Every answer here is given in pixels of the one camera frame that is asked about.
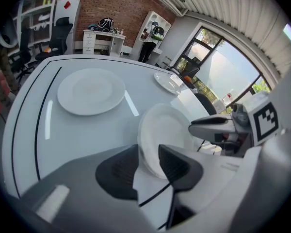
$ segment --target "office chair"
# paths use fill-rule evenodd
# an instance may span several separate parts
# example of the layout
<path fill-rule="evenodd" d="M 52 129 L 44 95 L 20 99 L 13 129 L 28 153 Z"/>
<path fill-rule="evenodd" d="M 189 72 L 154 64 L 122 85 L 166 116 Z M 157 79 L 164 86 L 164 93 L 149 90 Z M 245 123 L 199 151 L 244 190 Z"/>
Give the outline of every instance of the office chair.
<path fill-rule="evenodd" d="M 204 106 L 204 108 L 206 109 L 206 111 L 208 112 L 210 116 L 217 114 L 217 111 L 215 110 L 213 104 L 204 94 L 196 93 L 194 95 L 197 97 L 200 103 Z"/>
<path fill-rule="evenodd" d="M 20 72 L 20 74 L 16 77 L 16 80 L 18 80 L 18 82 L 20 82 L 26 74 L 31 74 L 30 70 L 33 69 L 33 67 L 27 68 L 25 66 L 25 64 L 27 64 L 31 60 L 31 55 L 29 53 L 30 49 L 28 48 L 29 37 L 30 29 L 23 28 L 20 35 L 19 52 L 12 54 L 9 57 L 13 61 L 13 63 L 11 64 L 11 71 L 13 73 Z"/>
<path fill-rule="evenodd" d="M 43 42 L 35 44 L 40 49 L 40 53 L 36 55 L 35 59 L 38 61 L 45 60 L 46 58 L 63 55 L 67 50 L 66 39 L 70 30 L 72 29 L 73 24 L 69 23 L 68 17 L 59 18 L 56 21 L 56 26 L 52 29 L 52 36 L 50 38 L 49 47 L 52 49 L 52 52 L 43 52 L 41 44 Z"/>

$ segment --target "white table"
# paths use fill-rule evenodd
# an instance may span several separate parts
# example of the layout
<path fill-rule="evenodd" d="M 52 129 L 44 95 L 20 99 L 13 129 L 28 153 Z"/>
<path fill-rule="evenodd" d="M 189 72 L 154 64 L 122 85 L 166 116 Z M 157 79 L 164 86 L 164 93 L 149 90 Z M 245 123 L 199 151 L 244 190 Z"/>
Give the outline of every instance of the white table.
<path fill-rule="evenodd" d="M 95 44 L 98 44 L 96 35 L 111 37 L 108 54 L 113 57 L 120 57 L 124 40 L 126 36 L 122 34 L 114 34 L 100 31 L 83 30 L 83 54 L 94 54 Z"/>
<path fill-rule="evenodd" d="M 126 85 L 123 101 L 96 116 L 77 116 L 64 110 L 57 101 L 57 89 L 67 75 L 84 68 L 103 68 L 122 78 Z M 70 160 L 137 144 L 139 121 L 157 103 L 176 107 L 189 120 L 209 115 L 185 85 L 180 95 L 173 95 L 156 83 L 155 72 L 168 73 L 110 56 L 64 55 L 44 60 L 24 83 L 7 119 L 2 162 L 8 192 L 21 196 L 38 182 L 37 173 L 42 179 Z M 181 84 L 176 75 L 173 77 Z M 195 141 L 198 148 L 202 140 Z M 133 184 L 139 204 L 166 185 L 167 180 L 154 177 L 140 160 Z M 166 222 L 171 198 L 169 186 L 141 207 L 154 227 Z"/>

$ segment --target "white plate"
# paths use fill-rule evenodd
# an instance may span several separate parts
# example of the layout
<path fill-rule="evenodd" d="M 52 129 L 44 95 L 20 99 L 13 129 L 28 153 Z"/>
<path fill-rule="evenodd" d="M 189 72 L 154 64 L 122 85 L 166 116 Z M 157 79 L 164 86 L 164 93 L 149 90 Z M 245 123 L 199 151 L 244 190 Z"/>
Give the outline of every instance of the white plate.
<path fill-rule="evenodd" d="M 167 91 L 175 95 L 179 95 L 181 93 L 179 85 L 177 85 L 177 83 L 170 78 L 170 74 L 164 72 L 156 72 L 154 73 L 154 78 Z"/>
<path fill-rule="evenodd" d="M 157 177 L 166 179 L 160 166 L 159 144 L 194 149 L 189 125 L 184 114 L 167 104 L 156 104 L 144 114 L 138 130 L 139 151 L 147 168 Z"/>
<path fill-rule="evenodd" d="M 125 84 L 114 73 L 89 68 L 67 76 L 59 85 L 57 98 L 67 111 L 90 116 L 113 109 L 124 94 Z"/>

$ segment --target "brick wall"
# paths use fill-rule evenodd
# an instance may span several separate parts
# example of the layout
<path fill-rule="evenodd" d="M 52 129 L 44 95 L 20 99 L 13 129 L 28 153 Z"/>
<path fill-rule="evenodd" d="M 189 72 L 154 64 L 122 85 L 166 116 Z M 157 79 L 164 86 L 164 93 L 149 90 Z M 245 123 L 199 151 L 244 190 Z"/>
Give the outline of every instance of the brick wall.
<path fill-rule="evenodd" d="M 132 47 L 141 25 L 149 11 L 155 11 L 170 24 L 176 18 L 168 8 L 158 0 L 81 0 L 76 41 L 83 40 L 83 30 L 91 23 L 104 17 L 114 20 L 114 27 L 124 30 L 124 45 Z"/>

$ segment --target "corrugated ceiling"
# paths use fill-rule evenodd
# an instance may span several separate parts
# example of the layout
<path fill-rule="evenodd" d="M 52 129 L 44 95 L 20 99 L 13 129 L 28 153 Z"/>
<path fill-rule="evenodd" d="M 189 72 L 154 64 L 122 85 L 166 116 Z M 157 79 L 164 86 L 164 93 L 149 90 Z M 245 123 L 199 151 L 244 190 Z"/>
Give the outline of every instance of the corrugated ceiling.
<path fill-rule="evenodd" d="M 243 33 L 271 60 L 281 75 L 291 65 L 291 41 L 283 33 L 285 13 L 273 0 L 160 0 L 220 20 Z"/>

